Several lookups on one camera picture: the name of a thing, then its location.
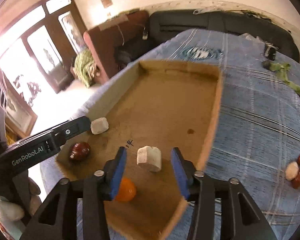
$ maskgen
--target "screw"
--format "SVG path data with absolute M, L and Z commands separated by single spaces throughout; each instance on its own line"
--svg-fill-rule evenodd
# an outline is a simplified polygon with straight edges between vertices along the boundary
M 93 173 L 93 175 L 96 176 L 96 177 L 101 177 L 101 176 L 103 176 L 104 174 L 105 174 L 105 172 L 102 171 L 102 170 L 99 170 L 99 171 L 96 171 L 95 173 Z
M 237 185 L 237 184 L 239 184 L 239 180 L 237 178 L 231 178 L 230 183 L 233 185 Z
M 196 171 L 194 173 L 194 176 L 196 176 L 196 177 L 204 177 L 204 172 L 203 171 Z
M 59 180 L 59 184 L 61 185 L 66 185 L 68 184 L 70 180 L 68 178 L 62 178 L 61 180 Z

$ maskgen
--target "framed picture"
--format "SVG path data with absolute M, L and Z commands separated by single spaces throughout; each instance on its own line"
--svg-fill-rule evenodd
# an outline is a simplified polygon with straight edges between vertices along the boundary
M 38 116 L 14 89 L 7 78 L 7 109 L 5 123 L 21 138 L 30 135 Z

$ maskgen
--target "fruit pile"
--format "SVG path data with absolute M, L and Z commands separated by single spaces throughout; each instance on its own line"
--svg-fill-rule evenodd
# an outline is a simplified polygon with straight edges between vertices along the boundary
M 296 162 L 291 162 L 285 171 L 285 178 L 292 182 L 292 187 L 298 189 L 300 187 L 300 155 Z

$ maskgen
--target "cardboard tray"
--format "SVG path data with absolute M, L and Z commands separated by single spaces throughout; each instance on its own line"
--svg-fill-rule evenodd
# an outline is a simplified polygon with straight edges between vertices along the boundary
M 127 239 L 165 239 L 187 207 L 170 164 L 171 149 L 179 147 L 186 160 L 204 170 L 217 127 L 222 84 L 217 66 L 138 62 L 89 109 L 90 120 L 107 117 L 109 130 L 69 140 L 57 157 L 61 171 L 71 180 L 91 176 L 114 158 L 119 146 L 125 146 L 124 176 L 135 183 L 137 195 L 128 203 L 105 202 L 107 222 Z M 73 164 L 69 149 L 82 141 L 90 144 L 91 154 Z M 146 145 L 162 152 L 158 173 L 137 166 L 137 150 Z

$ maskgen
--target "beige chunk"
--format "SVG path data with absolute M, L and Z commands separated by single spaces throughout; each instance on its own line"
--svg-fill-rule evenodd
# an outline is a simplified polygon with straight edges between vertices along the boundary
M 98 118 L 91 122 L 91 132 L 93 134 L 103 133 L 108 129 L 109 124 L 105 117 Z
M 162 167 L 161 151 L 157 147 L 150 146 L 138 149 L 137 165 L 148 171 L 160 171 Z
M 298 165 L 296 162 L 291 162 L 285 170 L 285 178 L 287 180 L 295 179 L 298 173 Z

